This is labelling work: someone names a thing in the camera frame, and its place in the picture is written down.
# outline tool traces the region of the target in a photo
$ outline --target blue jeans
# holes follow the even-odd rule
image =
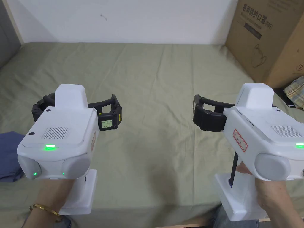
[[[259,220],[235,221],[229,220],[224,207],[220,206],[212,217],[213,228],[259,228]]]

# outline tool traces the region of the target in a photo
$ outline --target white label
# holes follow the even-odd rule
[[[235,129],[233,132],[233,137],[236,140],[236,142],[238,143],[238,145],[242,148],[242,150],[245,152],[248,145],[245,142],[245,140],[242,138],[242,136],[239,134],[239,132]]]

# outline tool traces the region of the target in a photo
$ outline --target gold bracelet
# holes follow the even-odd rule
[[[29,210],[32,211],[33,208],[39,208],[43,211],[47,211],[47,212],[50,212],[54,215],[56,215],[59,220],[56,220],[57,223],[61,222],[62,221],[62,216],[60,214],[58,214],[56,211],[52,210],[51,208],[47,207],[47,206],[43,206],[43,205],[40,205],[40,204],[33,204],[32,206],[29,207]]]

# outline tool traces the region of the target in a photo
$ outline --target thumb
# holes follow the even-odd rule
[[[252,173],[246,167],[246,165],[244,164],[244,162],[241,162],[241,164],[237,166],[236,171],[238,171],[239,173],[244,173],[244,174],[250,174],[250,175],[252,175]]]

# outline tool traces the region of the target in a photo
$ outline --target wrist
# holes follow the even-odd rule
[[[271,198],[271,197],[264,197],[263,199],[260,200],[260,206],[265,210],[290,210],[293,209],[293,204],[291,201],[291,198],[289,195],[282,196],[281,198]]]
[[[53,211],[59,213],[60,209],[61,209],[61,204],[56,203],[56,201],[49,201],[47,199],[37,199],[35,201],[35,204],[40,204],[43,206],[46,206],[48,208],[51,208]]]

